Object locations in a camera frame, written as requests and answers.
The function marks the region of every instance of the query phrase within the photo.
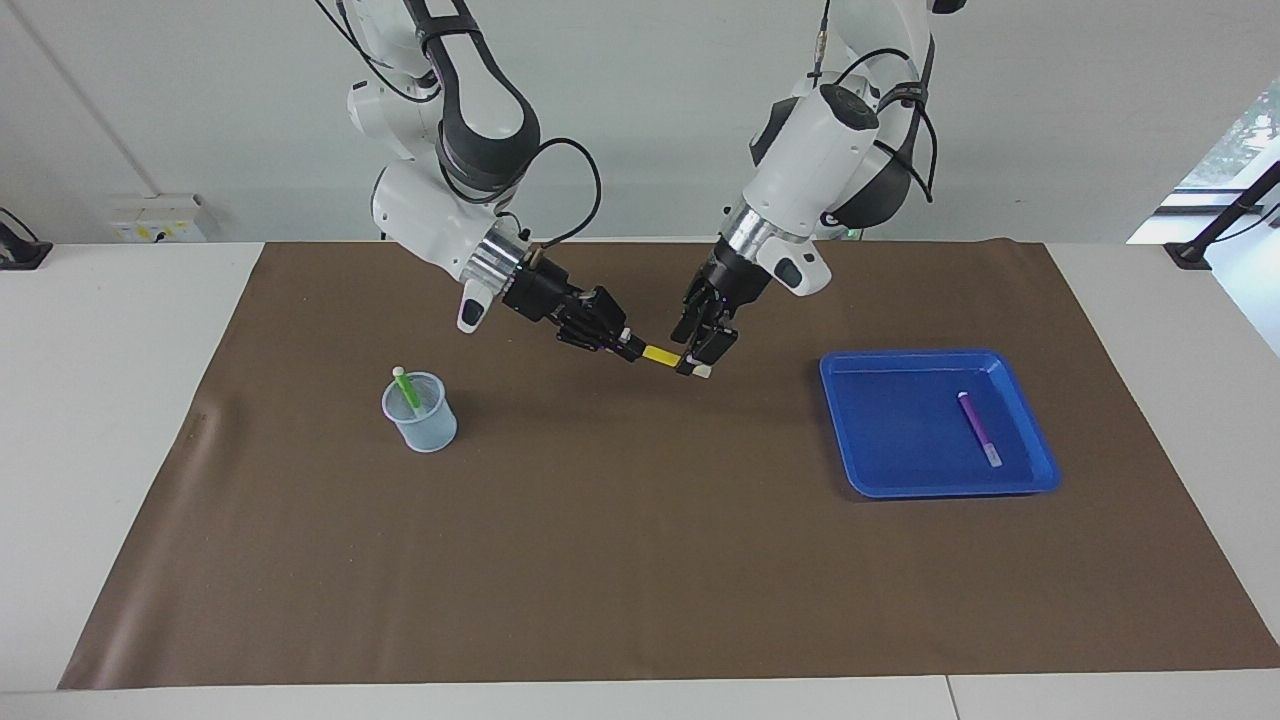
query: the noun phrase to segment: yellow marker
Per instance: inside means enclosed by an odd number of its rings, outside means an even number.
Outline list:
[[[658,347],[657,345],[650,345],[645,347],[644,356],[645,359],[653,360],[654,363],[662,363],[668,368],[675,368],[676,365],[680,365],[680,355],[676,355],[675,352],[668,352]]]
[[[663,350],[655,345],[646,346],[644,348],[644,356],[646,360],[653,360],[654,363],[659,363],[668,368],[676,368],[680,365],[680,355]],[[696,368],[694,368],[694,374],[698,375],[699,378],[709,378],[712,377],[712,366],[698,365]]]

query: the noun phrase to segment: power outlet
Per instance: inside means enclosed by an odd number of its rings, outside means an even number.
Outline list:
[[[118,199],[125,202],[129,199]],[[137,206],[111,213],[120,242],[207,242],[212,219],[192,195],[134,199]]]

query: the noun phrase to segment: blue tray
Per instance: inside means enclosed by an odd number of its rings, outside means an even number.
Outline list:
[[[991,350],[832,352],[820,370],[845,473],[868,497],[1027,495],[1060,482],[1009,363]],[[1002,466],[987,460],[960,392]]]

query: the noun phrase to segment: brown paper mat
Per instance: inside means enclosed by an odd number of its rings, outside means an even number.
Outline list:
[[[707,251],[554,254],[662,342]],[[824,252],[705,382],[504,307],[465,337],[394,245],[268,246],[60,687],[1280,665],[1042,246]],[[861,500],[818,359],[955,346],[1012,363],[1061,488]],[[448,386],[439,455],[380,414],[399,364]]]

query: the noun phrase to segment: translucent plastic cup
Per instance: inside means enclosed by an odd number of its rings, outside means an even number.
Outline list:
[[[394,382],[383,392],[383,414],[404,437],[404,445],[416,452],[444,450],[458,434],[458,420],[444,400],[444,383],[431,373],[407,373],[422,409],[417,413],[404,400]]]

